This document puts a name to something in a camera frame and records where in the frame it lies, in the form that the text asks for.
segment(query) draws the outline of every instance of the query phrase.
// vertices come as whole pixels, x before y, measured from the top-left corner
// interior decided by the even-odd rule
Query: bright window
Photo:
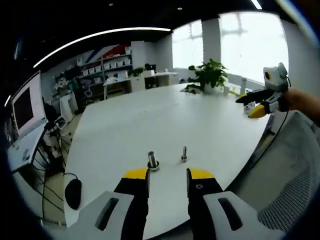
[[[289,71],[286,35],[277,15],[232,12],[219,17],[221,62],[228,73],[264,83],[264,67],[282,62]]]
[[[188,23],[173,30],[173,68],[187,69],[190,65],[201,65],[203,61],[204,43],[201,20]]]

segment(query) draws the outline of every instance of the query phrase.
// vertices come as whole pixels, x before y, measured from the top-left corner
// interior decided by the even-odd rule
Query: computer mouse
[[[72,179],[64,190],[66,203],[70,208],[77,210],[81,202],[82,182],[79,179]]]

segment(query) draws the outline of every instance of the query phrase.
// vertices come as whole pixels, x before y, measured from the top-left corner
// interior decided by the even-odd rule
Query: white cabinet
[[[146,90],[145,78],[143,76],[131,77],[130,83],[131,91],[133,93],[141,90]]]

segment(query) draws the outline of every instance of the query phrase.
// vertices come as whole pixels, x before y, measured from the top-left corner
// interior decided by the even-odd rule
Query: table surface
[[[47,121],[40,124],[24,137],[18,139],[8,148],[8,162],[11,172],[31,164],[34,152],[37,149],[38,142],[42,137]]]
[[[66,172],[82,181],[79,210],[113,191],[129,170],[146,167],[154,151],[160,170],[150,175],[144,239],[189,219],[186,168],[213,173],[222,189],[255,150],[269,116],[249,119],[236,97],[180,92],[187,84],[153,88],[89,105],[75,131]],[[189,161],[181,162],[187,146]],[[64,187],[73,178],[66,175]],[[64,201],[67,226],[79,210]]]

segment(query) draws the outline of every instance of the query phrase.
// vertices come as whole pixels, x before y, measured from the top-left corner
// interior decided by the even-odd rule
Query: ceiling
[[[276,12],[284,19],[289,16],[277,5],[275,0],[259,0],[262,9]],[[160,2],[145,1],[42,1],[13,3],[7,9],[5,19],[8,37],[2,45],[6,59],[2,69],[2,94],[19,87],[28,76],[35,72],[33,65],[55,49],[78,38],[105,30],[126,27],[159,27],[175,29],[193,20],[217,18],[218,14],[256,10],[250,0],[185,1],[170,0]],[[60,62],[99,47],[130,41],[156,41],[169,32],[130,31],[104,34],[73,44],[49,57],[37,67],[43,72]],[[19,53],[14,60],[14,53],[19,42]]]

